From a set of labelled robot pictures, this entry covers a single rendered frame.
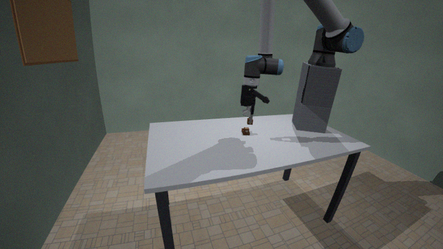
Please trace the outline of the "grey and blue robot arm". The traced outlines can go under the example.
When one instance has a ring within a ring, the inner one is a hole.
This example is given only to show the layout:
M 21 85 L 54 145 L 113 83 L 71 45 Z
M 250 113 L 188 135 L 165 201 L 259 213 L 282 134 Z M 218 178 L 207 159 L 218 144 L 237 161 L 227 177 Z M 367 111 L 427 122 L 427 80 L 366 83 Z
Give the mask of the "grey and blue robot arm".
M 335 67 L 335 52 L 355 53 L 364 41 L 364 32 L 343 18 L 332 0 L 304 0 L 321 25 L 308 64 Z M 260 0 L 259 52 L 245 59 L 243 84 L 258 86 L 260 74 L 281 75 L 284 62 L 272 58 L 275 0 Z M 335 51 L 335 52 L 334 52 Z

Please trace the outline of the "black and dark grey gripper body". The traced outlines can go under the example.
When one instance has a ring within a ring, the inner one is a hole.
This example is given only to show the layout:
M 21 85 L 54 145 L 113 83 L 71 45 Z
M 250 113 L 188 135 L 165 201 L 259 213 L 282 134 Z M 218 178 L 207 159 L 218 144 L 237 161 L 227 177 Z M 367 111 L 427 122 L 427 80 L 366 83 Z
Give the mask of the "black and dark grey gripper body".
M 253 104 L 253 101 L 255 101 L 256 96 L 252 94 L 253 89 L 249 90 L 249 88 L 256 89 L 257 86 L 246 86 L 242 85 L 242 93 L 241 93 L 241 106 L 251 106 Z

